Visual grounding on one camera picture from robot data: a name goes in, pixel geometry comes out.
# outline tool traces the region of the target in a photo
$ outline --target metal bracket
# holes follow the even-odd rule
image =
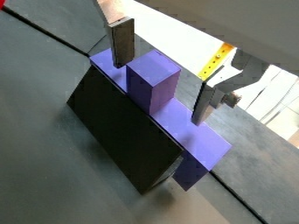
[[[208,81],[215,77],[213,74],[203,83],[197,100],[193,104],[190,121],[199,125],[221,103],[227,103],[229,107],[235,107],[239,103],[240,96],[232,91],[257,82],[269,66],[261,59],[248,55],[237,49],[231,65],[243,69],[243,71],[224,80],[213,87],[208,85]]]

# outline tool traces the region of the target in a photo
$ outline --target gray mat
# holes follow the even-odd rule
[[[0,30],[1,224],[259,223],[209,175],[140,196],[65,105],[89,60],[2,12]]]
[[[4,6],[84,53],[105,35],[92,0],[6,0]]]

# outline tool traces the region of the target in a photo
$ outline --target dark gray floor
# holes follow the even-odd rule
[[[0,223],[259,223],[211,175],[140,196],[65,102],[89,61],[0,12]]]

